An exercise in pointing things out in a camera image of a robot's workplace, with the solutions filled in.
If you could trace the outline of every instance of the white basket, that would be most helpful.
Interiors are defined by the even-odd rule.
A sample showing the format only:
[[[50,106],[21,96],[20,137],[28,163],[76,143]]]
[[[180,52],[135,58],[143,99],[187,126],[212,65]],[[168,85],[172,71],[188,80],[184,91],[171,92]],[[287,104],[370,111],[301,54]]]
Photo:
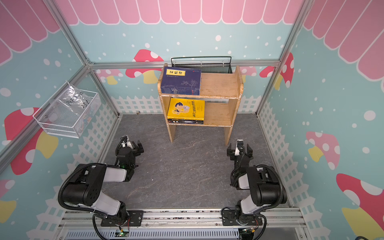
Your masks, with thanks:
[[[86,92],[92,100],[82,114],[75,114],[69,107],[58,100],[68,90],[69,89],[66,89],[61,93],[44,112],[42,110],[43,107],[39,108],[39,110],[33,114],[33,118],[41,128],[50,135],[79,138],[101,106],[101,100],[98,93],[81,90]]]

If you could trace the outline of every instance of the cartoon boy illustration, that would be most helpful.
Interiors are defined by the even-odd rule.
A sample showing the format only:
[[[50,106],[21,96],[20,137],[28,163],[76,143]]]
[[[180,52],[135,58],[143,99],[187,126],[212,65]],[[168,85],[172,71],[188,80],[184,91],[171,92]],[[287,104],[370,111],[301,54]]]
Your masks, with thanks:
[[[189,106],[185,106],[182,103],[176,103],[175,110],[173,110],[174,114],[187,113],[189,112]]]

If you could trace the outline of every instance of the wooden bookshelf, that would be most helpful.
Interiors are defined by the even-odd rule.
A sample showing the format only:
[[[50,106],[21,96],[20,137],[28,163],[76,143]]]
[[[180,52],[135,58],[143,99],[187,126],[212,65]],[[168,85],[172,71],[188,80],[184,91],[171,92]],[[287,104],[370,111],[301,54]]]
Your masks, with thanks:
[[[240,67],[236,66],[234,73],[202,73],[200,95],[167,94],[161,93],[161,82],[164,68],[161,71],[157,90],[167,124],[170,141],[175,138],[177,125],[223,127],[225,145],[228,144],[237,110],[243,95],[244,84]],[[204,124],[168,123],[167,114],[171,98],[220,98],[228,99],[228,103],[205,102]]]

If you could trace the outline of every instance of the black mounting plate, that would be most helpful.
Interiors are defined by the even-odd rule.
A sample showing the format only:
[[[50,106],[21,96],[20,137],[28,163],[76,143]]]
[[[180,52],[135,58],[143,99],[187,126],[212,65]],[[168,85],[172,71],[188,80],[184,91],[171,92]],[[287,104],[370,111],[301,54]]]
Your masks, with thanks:
[[[139,227],[141,226],[141,221],[143,220],[144,211],[127,211],[130,217],[129,226],[130,227]],[[101,221],[102,227],[116,227],[116,225],[110,222],[108,219],[103,218]]]
[[[241,225],[238,222],[236,222],[236,212],[235,210],[222,210],[222,221],[223,221],[223,226],[238,226]],[[254,219],[253,215],[242,215],[239,218],[239,221],[241,223],[247,223],[244,226],[262,226],[263,221],[259,218]]]

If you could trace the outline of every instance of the stack of books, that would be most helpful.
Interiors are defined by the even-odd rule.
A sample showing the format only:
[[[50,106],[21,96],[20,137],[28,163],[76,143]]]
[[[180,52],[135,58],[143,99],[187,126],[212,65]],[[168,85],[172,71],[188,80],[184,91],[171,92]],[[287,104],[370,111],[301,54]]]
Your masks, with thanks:
[[[204,106],[203,100],[171,98],[168,123],[204,124]]]
[[[201,70],[164,67],[161,92],[168,94],[200,95]]]

